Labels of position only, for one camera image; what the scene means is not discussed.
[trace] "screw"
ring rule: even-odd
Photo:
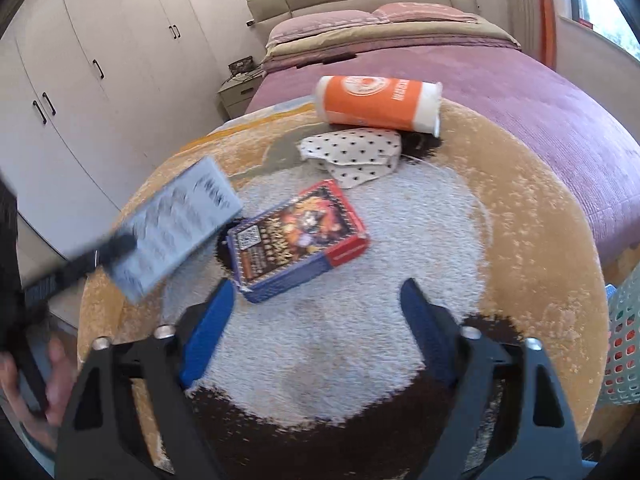
[[[466,339],[480,339],[482,337],[482,333],[473,326],[463,326],[460,333]]]
[[[531,348],[532,350],[542,350],[542,341],[540,339],[536,339],[535,337],[527,337],[524,340],[524,344],[527,348]]]
[[[175,326],[173,325],[161,325],[154,331],[154,337],[156,339],[167,339],[175,335]]]
[[[108,337],[98,337],[94,339],[94,342],[91,344],[94,350],[106,350],[111,346],[111,339]]]

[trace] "laundry basket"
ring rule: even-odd
[[[640,265],[609,297],[609,354],[598,405],[640,402]]]

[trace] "hand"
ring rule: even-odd
[[[53,336],[49,341],[49,359],[51,376],[47,383],[47,420],[39,420],[31,415],[27,404],[18,391],[18,371],[10,354],[0,354],[0,383],[7,401],[29,434],[50,450],[56,450],[56,432],[52,428],[60,427],[69,401],[71,390],[76,381],[76,370],[67,359],[60,339]]]

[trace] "nightstand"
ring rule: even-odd
[[[218,94],[229,117],[235,119],[244,115],[263,80],[264,72],[258,68],[246,74],[235,75],[220,87]]]

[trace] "round table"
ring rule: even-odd
[[[167,160],[122,215],[205,155],[231,177],[244,214],[256,214],[322,178],[301,165],[296,142],[335,129],[311,105],[258,113]],[[609,322],[583,212],[548,166],[479,114],[445,100],[440,131],[439,146],[403,134],[414,158],[393,176],[349,190],[370,228],[367,253],[264,304],[237,296],[208,382],[190,392],[232,478],[396,478],[433,447],[452,397],[420,370],[401,314],[383,298],[401,276],[416,278],[433,303],[493,338],[541,339],[584,432]],[[82,298],[80,361],[95,337],[143,338],[206,297],[225,274],[214,248],[213,241],[198,250],[137,306],[96,272]],[[366,265],[373,265],[368,273]],[[158,458],[146,393],[140,384],[134,391]]]

